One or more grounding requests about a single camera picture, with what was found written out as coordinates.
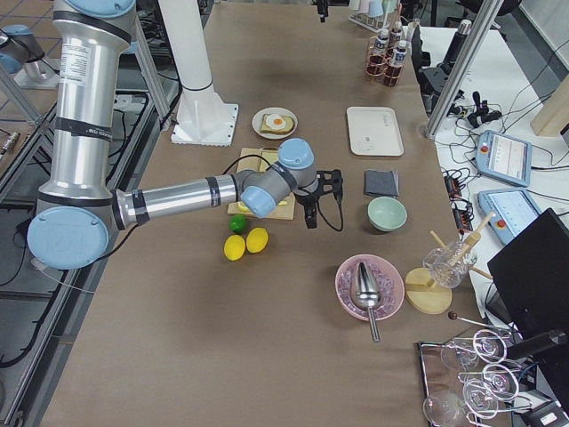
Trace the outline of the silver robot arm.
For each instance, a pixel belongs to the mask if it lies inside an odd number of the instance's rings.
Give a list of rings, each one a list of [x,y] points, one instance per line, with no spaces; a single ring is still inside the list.
[[[210,176],[169,187],[129,192],[107,187],[112,115],[120,55],[137,37],[132,1],[59,1],[53,23],[62,37],[51,175],[39,188],[28,248],[48,267],[75,270],[110,256],[116,230],[155,218],[242,202],[257,217],[287,196],[317,225],[319,198],[342,197],[338,170],[320,171],[309,144],[284,141],[263,172]]]

